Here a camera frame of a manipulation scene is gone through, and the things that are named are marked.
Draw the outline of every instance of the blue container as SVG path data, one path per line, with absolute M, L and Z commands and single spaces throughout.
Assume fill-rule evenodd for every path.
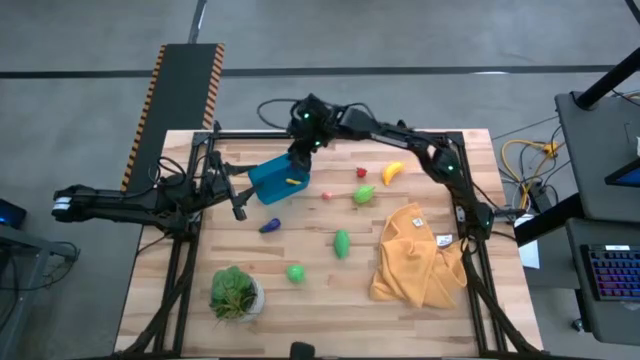
M 256 188 L 256 195 L 265 205 L 306 188 L 310 178 L 308 172 L 291 166 L 287 154 L 249 170 L 249 179 Z M 300 181 L 300 184 L 288 184 L 287 179 Z

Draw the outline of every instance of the gray floor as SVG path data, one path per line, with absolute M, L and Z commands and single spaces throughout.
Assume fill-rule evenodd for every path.
M 195 0 L 0 0 L 0 71 L 151 68 L 159 45 L 186 41 Z M 211 0 L 200 42 L 225 42 L 225 68 L 613 64 L 640 45 L 622 0 Z M 432 75 L 223 79 L 216 118 L 263 128 L 255 106 L 314 92 L 369 103 L 380 119 L 492 135 L 553 116 L 553 96 L 601 74 Z M 25 229 L 82 248 L 67 279 L 39 293 L 21 359 L 68 359 L 113 349 L 140 227 L 93 220 L 60 224 L 55 189 L 118 186 L 147 80 L 0 80 L 0 197 L 28 209 Z M 640 88 L 633 78 L 620 89 Z M 282 109 L 267 111 L 284 124 Z M 557 121 L 501 138 L 546 141 Z M 539 158 L 527 153 L 528 172 Z M 566 161 L 562 152 L 559 163 Z M 516 164 L 517 151 L 509 153 Z M 570 166 L 550 181 L 575 192 Z M 507 194 L 512 193 L 505 186 Z M 554 354 L 631 359 L 568 324 L 569 290 L 532 288 L 545 348 Z

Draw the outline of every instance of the wooden tabletop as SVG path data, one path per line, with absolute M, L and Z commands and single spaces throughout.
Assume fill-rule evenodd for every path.
M 488 130 L 461 131 L 473 180 L 494 202 L 504 204 Z M 192 135 L 193 131 L 169 131 L 163 155 L 186 168 Z M 289 142 L 227 140 L 218 141 L 215 148 L 224 161 L 234 165 L 260 164 L 285 153 Z M 392 161 L 403 161 L 406 171 L 386 187 L 381 170 Z M 369 171 L 364 179 L 356 177 L 356 167 Z M 246 174 L 235 177 L 233 183 L 236 190 L 250 186 Z M 375 196 L 370 203 L 356 205 L 352 195 L 363 184 L 375 185 Z M 333 193 L 330 201 L 321 199 L 324 191 Z M 434 233 L 456 236 L 449 192 L 424 174 L 413 154 L 370 141 L 333 141 L 314 155 L 307 189 L 269 206 L 254 196 L 245 208 L 248 219 L 242 222 L 235 220 L 228 202 L 208 208 L 183 355 L 288 357 L 294 341 L 314 345 L 318 356 L 476 355 L 466 290 L 455 294 L 455 310 L 415 309 L 399 301 L 369 299 L 385 219 L 412 202 L 420 204 Z M 274 217 L 282 221 L 281 229 L 260 234 L 258 228 Z M 350 255 L 344 260 L 337 259 L 333 251 L 338 229 L 351 235 Z M 511 233 L 506 226 L 496 225 L 496 229 Z M 160 236 L 158 230 L 145 228 L 140 246 Z M 117 350 L 131 344 L 158 309 L 170 244 L 171 240 L 164 240 L 137 258 Z M 529 342 L 541 349 L 515 242 L 494 235 L 487 246 L 500 305 Z M 303 285 L 287 280 L 285 270 L 291 264 L 305 267 Z M 252 323 L 219 323 L 209 309 L 213 274 L 230 265 L 238 265 L 265 288 L 264 310 Z M 487 337 L 493 344 L 489 313 L 483 309 Z M 169 344 L 173 338 L 171 322 L 168 328 Z

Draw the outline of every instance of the green plant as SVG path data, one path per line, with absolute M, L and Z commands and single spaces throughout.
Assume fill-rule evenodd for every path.
M 213 275 L 209 307 L 221 320 L 243 317 L 253 304 L 256 293 L 251 277 L 237 266 L 219 270 Z

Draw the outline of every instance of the keyboard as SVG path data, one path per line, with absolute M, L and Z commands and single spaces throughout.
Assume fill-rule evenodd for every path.
M 583 245 L 597 300 L 640 302 L 640 246 Z

